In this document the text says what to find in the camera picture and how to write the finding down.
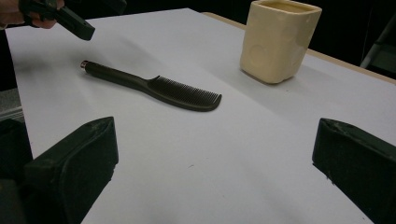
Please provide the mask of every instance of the cream ceramic cup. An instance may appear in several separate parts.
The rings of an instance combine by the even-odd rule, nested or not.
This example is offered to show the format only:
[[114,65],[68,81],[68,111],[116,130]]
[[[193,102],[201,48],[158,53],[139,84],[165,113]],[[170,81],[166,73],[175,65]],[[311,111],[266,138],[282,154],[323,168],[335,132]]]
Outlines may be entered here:
[[252,2],[240,60],[242,70],[266,83],[294,76],[320,13],[320,7],[288,0]]

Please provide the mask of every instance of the hand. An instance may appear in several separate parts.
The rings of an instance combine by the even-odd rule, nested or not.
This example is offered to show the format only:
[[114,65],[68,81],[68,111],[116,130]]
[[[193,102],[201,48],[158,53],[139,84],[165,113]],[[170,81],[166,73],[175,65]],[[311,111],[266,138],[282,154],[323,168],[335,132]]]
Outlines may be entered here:
[[[0,27],[6,27],[9,24],[24,23],[23,15],[18,8],[19,0],[0,0]],[[64,6],[64,0],[57,0],[58,9]],[[32,24],[44,29],[52,28],[56,21],[41,21],[37,13],[31,13]]]

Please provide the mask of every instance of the dark background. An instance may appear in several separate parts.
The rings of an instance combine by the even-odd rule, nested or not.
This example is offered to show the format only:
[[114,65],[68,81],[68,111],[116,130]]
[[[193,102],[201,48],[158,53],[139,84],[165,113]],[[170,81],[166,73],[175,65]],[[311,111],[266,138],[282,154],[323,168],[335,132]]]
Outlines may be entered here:
[[[394,0],[297,0],[323,9],[309,48],[357,66],[379,38],[396,11]],[[65,1],[66,5],[84,19],[116,16],[100,0]],[[251,0],[127,0],[123,14],[189,7],[198,12],[212,12],[222,17],[246,23]],[[395,29],[387,43],[396,46]],[[7,37],[0,32],[0,91],[16,88],[15,75],[9,55]],[[395,74],[370,68],[382,75]]]

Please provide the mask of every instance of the comb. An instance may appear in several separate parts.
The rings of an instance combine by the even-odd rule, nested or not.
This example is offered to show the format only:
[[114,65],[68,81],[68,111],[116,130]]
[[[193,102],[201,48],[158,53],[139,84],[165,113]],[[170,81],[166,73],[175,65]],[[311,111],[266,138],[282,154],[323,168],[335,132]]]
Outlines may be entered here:
[[143,79],[99,63],[83,61],[80,66],[93,77],[120,84],[125,87],[142,91],[169,105],[175,105],[194,111],[211,111],[219,106],[221,94],[203,91],[174,80],[157,76]]

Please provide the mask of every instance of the finger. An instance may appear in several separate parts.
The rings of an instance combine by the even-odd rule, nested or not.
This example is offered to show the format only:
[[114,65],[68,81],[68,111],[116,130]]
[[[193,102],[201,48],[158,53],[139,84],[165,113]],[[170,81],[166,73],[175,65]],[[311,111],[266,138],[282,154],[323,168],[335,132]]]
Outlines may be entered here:
[[56,24],[56,20],[53,21],[32,20],[32,24],[40,28],[50,29]]
[[0,13],[18,12],[18,1],[15,0],[1,0]]
[[23,15],[20,12],[1,13],[0,23],[2,24],[22,24],[24,23]]
[[57,4],[57,8],[58,9],[61,8],[61,7],[64,7],[64,0],[57,0],[56,4]]

